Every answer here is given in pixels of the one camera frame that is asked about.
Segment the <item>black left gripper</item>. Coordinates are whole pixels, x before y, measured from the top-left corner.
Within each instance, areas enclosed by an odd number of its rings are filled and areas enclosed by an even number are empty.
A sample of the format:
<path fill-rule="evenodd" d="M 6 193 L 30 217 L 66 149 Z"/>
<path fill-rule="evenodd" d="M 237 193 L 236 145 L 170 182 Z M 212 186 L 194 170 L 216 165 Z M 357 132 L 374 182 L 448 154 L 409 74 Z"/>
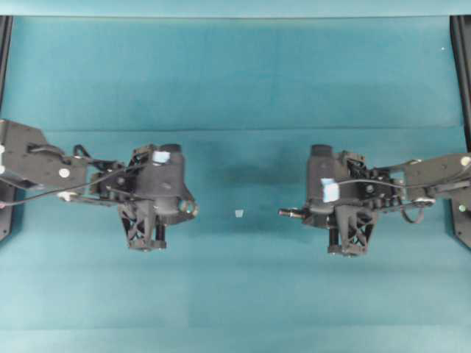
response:
<path fill-rule="evenodd" d="M 165 249 L 166 224 L 163 209 L 157 203 L 157 172 L 168 161 L 168 152 L 156 145 L 133 151 L 128 164 L 117 161 L 97 163 L 98 171 L 91 177 L 89 192 L 99 204 L 117 207 L 129 249 L 148 252 Z M 179 215 L 185 220 L 198 216 L 199 205 L 186 192 L 178 203 Z"/>

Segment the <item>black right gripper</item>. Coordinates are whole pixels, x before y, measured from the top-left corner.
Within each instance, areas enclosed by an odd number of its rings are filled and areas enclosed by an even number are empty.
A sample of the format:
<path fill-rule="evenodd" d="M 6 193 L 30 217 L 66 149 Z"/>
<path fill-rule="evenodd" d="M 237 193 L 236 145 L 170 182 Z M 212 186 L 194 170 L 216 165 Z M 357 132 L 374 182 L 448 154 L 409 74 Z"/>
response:
<path fill-rule="evenodd" d="M 336 226 L 330 228 L 328 246 L 331 254 L 347 257 L 367 253 L 379 214 L 400 205 L 405 197 L 403 181 L 392 176 L 403 171 L 402 164 L 367 168 L 365 157 L 356 155 L 361 161 L 348 161 L 351 178 L 338 183 L 340 201 L 334 208 Z"/>

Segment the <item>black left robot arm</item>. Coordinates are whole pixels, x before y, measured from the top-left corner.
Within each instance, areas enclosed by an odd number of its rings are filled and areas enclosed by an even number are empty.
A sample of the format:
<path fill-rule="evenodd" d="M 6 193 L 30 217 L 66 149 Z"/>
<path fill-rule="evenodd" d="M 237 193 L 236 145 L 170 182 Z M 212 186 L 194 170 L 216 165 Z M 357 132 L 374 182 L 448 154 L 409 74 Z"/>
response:
<path fill-rule="evenodd" d="M 190 221 L 199 211 L 185 185 L 180 145 L 136 148 L 128 163 L 100 160 L 75 145 L 67 155 L 40 129 L 1 120 L 1 239 L 13 228 L 18 190 L 40 190 L 40 198 L 116 207 L 129 249 L 165 249 L 166 229 Z"/>

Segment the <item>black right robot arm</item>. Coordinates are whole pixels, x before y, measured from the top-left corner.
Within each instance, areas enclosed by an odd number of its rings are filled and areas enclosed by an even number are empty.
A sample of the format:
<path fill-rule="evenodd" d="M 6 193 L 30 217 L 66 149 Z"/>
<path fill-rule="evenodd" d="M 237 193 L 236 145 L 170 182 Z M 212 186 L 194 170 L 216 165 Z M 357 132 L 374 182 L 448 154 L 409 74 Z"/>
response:
<path fill-rule="evenodd" d="M 418 224 L 437 199 L 470 210 L 470 155 L 448 154 L 382 168 L 342 157 L 339 169 L 323 181 L 322 192 L 324 203 L 333 209 L 328 253 L 356 257 L 367 253 L 382 213 L 400 213 L 406 222 Z"/>

